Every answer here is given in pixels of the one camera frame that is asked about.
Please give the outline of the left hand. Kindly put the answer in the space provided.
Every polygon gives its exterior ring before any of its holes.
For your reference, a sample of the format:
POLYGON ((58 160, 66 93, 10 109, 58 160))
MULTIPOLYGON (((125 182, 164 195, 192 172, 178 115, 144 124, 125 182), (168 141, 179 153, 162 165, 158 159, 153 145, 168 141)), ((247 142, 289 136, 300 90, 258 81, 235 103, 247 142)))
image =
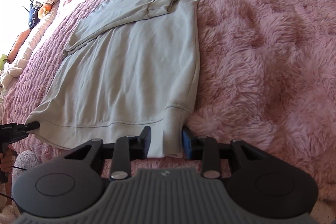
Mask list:
POLYGON ((1 171, 9 177, 14 169, 15 166, 15 151, 13 151, 11 148, 8 148, 6 152, 1 153, 1 163, 0 168, 1 171))

